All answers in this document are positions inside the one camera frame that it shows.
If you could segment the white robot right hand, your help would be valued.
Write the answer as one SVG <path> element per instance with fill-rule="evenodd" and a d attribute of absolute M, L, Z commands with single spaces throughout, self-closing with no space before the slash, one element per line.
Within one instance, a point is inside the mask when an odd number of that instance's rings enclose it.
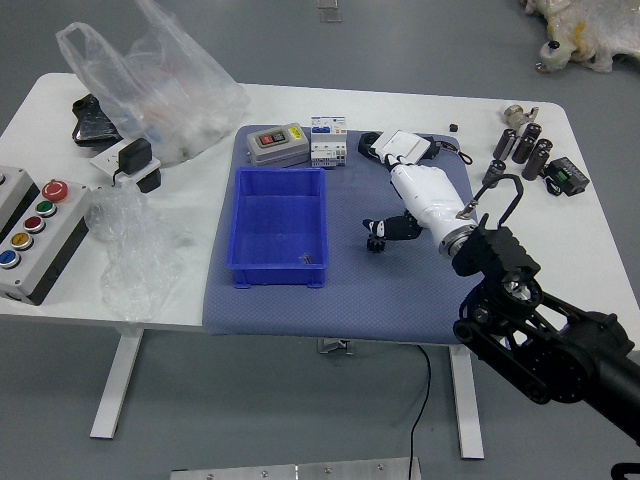
<path fill-rule="evenodd" d="M 427 229 L 441 255 L 454 256 L 476 228 L 476 222 L 459 216 L 464 205 L 446 173 L 436 167 L 406 164 L 402 156 L 390 154 L 384 156 L 382 163 L 404 202 L 405 213 L 384 220 L 365 219 L 368 250 L 381 252 L 387 241 L 416 239 Z"/>

